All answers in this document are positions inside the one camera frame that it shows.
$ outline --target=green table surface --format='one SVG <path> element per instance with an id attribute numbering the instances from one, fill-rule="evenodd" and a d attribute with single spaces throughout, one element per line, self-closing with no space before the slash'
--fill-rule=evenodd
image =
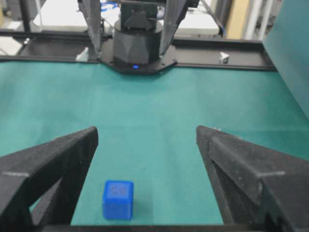
<path id="1" fill-rule="evenodd" d="M 309 159 L 309 121 L 276 72 L 173 68 L 132 76 L 99 64 L 6 62 L 0 125 L 1 156 L 98 128 L 75 225 L 222 223 L 198 125 Z M 103 219 L 109 179 L 134 182 L 131 221 Z"/>

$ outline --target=teal mat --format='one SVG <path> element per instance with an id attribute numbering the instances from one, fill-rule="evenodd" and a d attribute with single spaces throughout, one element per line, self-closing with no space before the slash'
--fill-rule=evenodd
<path id="1" fill-rule="evenodd" d="M 195 129 L 205 125 L 309 159 L 309 121 L 276 72 L 0 64 L 0 155 L 95 125 L 99 146 L 73 224 L 220 224 Z M 135 183 L 132 221 L 106 221 L 108 179 Z"/>
<path id="2" fill-rule="evenodd" d="M 309 118 L 308 0 L 284 0 L 264 46 L 276 68 Z"/>

